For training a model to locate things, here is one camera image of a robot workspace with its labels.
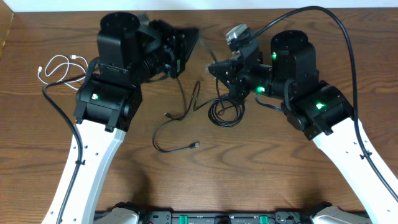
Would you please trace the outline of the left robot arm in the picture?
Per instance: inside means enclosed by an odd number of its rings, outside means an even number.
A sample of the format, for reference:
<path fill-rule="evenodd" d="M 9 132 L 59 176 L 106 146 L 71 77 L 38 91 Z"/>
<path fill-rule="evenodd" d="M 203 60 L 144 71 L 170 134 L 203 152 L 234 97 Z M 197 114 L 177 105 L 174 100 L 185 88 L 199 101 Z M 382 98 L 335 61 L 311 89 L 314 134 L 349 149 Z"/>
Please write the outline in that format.
<path fill-rule="evenodd" d="M 196 27 L 145 15 L 114 12 L 101 19 L 99 55 L 76 93 L 70 152 L 45 223 L 94 222 L 111 161 L 142 102 L 142 84 L 160 73 L 177 78 L 198 38 Z"/>

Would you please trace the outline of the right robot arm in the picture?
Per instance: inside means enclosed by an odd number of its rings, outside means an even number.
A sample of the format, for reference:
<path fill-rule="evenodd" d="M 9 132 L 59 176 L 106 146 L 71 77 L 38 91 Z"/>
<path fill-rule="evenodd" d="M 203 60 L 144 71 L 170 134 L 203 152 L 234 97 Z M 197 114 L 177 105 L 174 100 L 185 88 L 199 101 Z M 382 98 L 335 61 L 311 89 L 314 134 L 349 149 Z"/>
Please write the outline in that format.
<path fill-rule="evenodd" d="M 272 63 L 265 65 L 250 28 L 233 29 L 226 41 L 234 57 L 209 66 L 234 103 L 250 93 L 281 100 L 287 121 L 304 133 L 337 166 L 373 223 L 396 223 L 397 178 L 354 120 L 354 109 L 337 87 L 319 78 L 316 51 L 300 30 L 279 32 L 271 40 Z"/>

